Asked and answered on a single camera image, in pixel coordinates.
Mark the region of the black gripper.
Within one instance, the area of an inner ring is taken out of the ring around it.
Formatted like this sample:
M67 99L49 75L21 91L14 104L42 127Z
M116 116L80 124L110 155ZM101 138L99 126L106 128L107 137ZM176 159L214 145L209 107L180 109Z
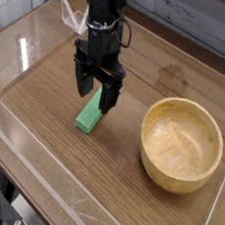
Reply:
M76 39L75 74L77 90L81 97L94 87L93 79L102 84L99 109L107 113L116 104L125 77L124 68L119 62L119 52L126 45L122 42L121 29L89 28L88 39Z

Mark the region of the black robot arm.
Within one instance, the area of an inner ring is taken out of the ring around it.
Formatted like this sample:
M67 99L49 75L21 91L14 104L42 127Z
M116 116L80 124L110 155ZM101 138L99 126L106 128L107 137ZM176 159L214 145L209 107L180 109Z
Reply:
M131 27L124 18L122 9L126 0L87 0L88 40L76 39L74 45L75 74L77 90L81 97L94 88L94 80L102 84L102 93L98 109L107 113L116 104L124 68L119 62L119 52L131 42L122 42L123 25Z

